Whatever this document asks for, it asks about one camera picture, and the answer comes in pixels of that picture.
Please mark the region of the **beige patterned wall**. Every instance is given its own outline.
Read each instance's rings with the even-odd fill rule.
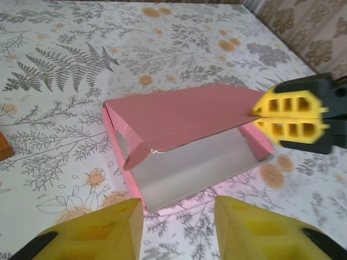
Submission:
[[[266,0],[258,18],[317,72],[347,75],[347,0]]]

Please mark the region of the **box flap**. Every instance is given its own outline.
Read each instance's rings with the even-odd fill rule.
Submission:
[[[124,170],[151,153],[166,152],[190,142],[251,122],[249,111],[265,92],[215,84],[105,101],[111,122],[126,140],[136,136]]]

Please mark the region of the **cardboard box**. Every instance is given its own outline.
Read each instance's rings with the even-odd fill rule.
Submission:
[[[102,121],[130,196],[157,211],[271,157],[248,115],[263,94],[216,84],[106,100]]]

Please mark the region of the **box opening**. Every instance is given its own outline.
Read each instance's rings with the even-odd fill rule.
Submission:
[[[260,165],[238,128],[150,155],[132,169],[148,211],[185,199]]]

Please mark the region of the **wooden object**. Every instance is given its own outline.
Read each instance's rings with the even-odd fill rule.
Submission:
[[[13,156],[15,152],[7,142],[6,138],[0,132],[0,161],[6,160]]]

